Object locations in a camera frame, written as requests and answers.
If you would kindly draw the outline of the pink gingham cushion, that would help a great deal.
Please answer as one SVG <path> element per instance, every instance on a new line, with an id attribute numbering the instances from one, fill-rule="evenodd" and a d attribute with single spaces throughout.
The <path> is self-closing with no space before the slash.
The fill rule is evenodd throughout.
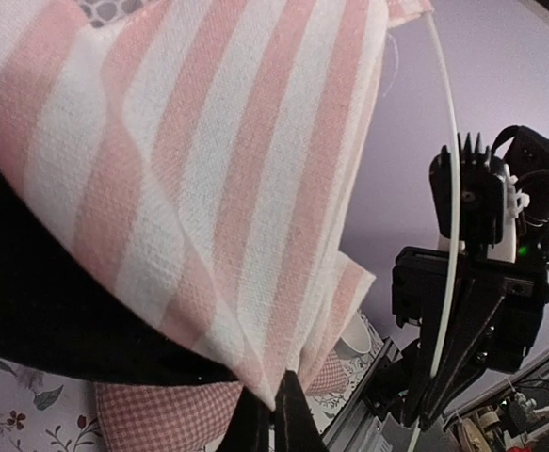
<path id="1" fill-rule="evenodd" d="M 177 387 L 95 385 L 98 421 L 109 451 L 216 449 L 241 392 L 239 382 Z"/>

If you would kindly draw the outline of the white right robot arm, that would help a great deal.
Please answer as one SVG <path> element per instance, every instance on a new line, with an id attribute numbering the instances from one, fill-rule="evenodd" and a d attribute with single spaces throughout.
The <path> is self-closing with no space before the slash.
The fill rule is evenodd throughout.
<path id="1" fill-rule="evenodd" d="M 407 247 L 392 271 L 392 311 L 418 337 L 383 387 L 404 425 L 429 428 L 487 370 L 518 371 L 549 303 L 549 139 L 512 125 L 490 146 L 458 137 L 432 159 L 441 242 Z"/>

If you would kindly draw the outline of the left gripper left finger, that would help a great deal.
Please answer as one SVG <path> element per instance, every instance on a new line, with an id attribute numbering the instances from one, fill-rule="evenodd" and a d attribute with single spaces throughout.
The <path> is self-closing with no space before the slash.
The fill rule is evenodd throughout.
<path id="1" fill-rule="evenodd" d="M 217 452 L 266 452 L 269 426 L 269 407 L 244 388 Z"/>

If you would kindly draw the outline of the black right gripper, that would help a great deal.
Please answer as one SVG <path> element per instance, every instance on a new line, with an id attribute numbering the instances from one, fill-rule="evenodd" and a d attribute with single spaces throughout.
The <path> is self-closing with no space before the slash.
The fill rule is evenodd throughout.
<path id="1" fill-rule="evenodd" d="M 419 338 L 403 351 L 410 381 L 400 422 L 426 431 L 486 370 L 513 374 L 538 335 L 545 306 L 545 269 L 460 257 L 443 353 L 430 373 L 441 326 L 448 255 L 404 248 L 393 268 L 392 306 L 398 325 L 415 321 Z"/>

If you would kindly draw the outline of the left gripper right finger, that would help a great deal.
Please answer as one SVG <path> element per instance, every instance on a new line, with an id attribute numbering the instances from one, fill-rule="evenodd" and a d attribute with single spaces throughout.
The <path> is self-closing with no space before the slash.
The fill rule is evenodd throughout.
<path id="1" fill-rule="evenodd" d="M 295 372 L 284 373 L 275 401 L 275 451 L 326 452 Z"/>

